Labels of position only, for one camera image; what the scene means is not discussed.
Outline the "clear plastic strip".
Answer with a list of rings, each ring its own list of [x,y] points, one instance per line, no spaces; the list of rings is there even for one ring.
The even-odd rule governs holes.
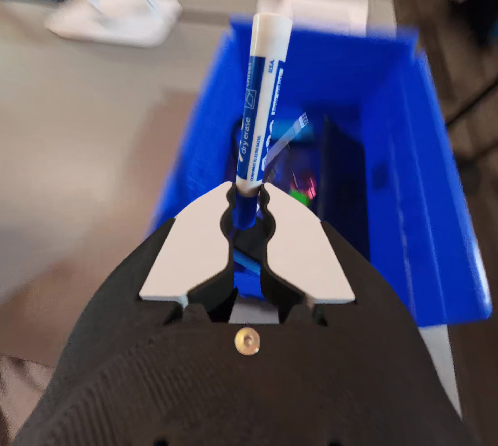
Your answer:
[[[280,152],[295,140],[302,140],[307,137],[309,119],[306,112],[303,112],[293,123],[291,123],[282,134],[277,132],[276,141],[268,151],[266,162],[270,164]]]

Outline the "colourful small packet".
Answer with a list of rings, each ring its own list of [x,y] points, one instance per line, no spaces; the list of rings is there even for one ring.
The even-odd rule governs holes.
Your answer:
[[[317,197],[317,183],[314,172],[308,169],[292,171],[289,195],[308,209],[312,209]]]

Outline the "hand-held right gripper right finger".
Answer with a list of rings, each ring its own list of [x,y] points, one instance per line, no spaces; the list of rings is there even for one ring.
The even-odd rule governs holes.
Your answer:
[[[271,183],[260,188],[264,231],[260,287],[282,324],[295,306],[312,314],[356,296],[323,223],[309,208]]]

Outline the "white paper box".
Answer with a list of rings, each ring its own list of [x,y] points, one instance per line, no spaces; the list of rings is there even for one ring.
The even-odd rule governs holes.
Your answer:
[[[257,13],[277,13],[293,29],[365,37],[369,0],[258,0]]]

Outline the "blue plastic bin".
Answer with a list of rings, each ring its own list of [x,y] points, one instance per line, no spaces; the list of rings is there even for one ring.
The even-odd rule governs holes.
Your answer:
[[[419,326],[488,319],[489,284],[416,36],[294,30],[276,118],[308,114],[314,210],[391,284]]]

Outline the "blue dry erase marker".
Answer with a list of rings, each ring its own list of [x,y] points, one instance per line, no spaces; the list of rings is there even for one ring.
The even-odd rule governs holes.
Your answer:
[[[291,30],[292,20],[284,15],[258,13],[253,18],[235,180],[233,220],[239,230],[255,224]]]

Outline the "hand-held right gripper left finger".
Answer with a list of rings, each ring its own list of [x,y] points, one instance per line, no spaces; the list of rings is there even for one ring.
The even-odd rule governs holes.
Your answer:
[[[236,187],[223,182],[168,220],[168,233],[139,297],[168,301],[185,309],[201,305],[211,321],[227,323],[234,285],[233,210]]]

